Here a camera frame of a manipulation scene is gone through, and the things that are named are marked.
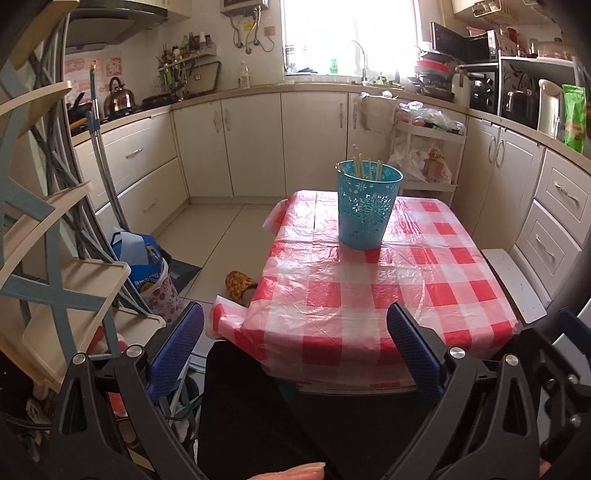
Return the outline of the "person's hand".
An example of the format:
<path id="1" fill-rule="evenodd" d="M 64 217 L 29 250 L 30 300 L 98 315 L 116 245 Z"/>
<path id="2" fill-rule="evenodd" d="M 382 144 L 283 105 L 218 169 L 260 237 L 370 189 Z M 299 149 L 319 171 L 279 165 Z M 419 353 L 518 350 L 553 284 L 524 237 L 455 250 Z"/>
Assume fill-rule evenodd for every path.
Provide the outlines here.
<path id="1" fill-rule="evenodd" d="M 325 462 L 315 462 L 280 472 L 260 474 L 249 480 L 322 480 L 325 478 Z"/>

